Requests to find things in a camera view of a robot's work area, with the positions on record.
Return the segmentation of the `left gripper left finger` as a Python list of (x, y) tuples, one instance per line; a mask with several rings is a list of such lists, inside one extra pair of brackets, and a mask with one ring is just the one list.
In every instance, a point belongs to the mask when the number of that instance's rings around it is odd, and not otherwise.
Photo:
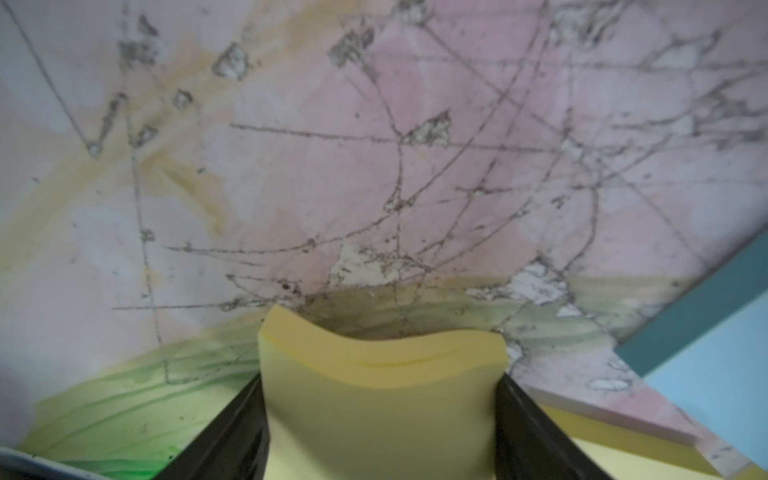
[(157, 480), (262, 480), (270, 434), (260, 375), (256, 375)]

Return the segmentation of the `yellow sticky pad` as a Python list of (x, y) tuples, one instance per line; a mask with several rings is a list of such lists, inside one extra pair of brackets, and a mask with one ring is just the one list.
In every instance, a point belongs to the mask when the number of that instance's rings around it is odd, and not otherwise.
[(560, 398), (539, 405), (613, 479), (765, 479), (746, 459), (687, 415), (660, 422)]
[(280, 306), (259, 332), (268, 479), (490, 479), (503, 338), (357, 340)]

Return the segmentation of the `floral pink table mat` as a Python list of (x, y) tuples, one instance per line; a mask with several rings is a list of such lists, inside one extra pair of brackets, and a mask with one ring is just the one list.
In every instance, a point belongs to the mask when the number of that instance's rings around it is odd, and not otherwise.
[(1, 5), (1, 443), (101, 476), (181, 451), (275, 304), (499, 332), (732, 476), (614, 350), (766, 226), (763, 1)]

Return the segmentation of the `left blue sticky pad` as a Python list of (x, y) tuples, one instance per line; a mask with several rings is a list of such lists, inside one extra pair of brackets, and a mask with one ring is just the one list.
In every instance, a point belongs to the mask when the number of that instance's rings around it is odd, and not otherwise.
[(646, 384), (767, 466), (767, 235), (616, 349)]

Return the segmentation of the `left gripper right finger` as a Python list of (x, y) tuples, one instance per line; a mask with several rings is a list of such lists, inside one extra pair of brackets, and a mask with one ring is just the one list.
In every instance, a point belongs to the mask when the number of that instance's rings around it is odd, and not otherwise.
[(495, 478), (610, 480), (507, 374), (495, 391)]

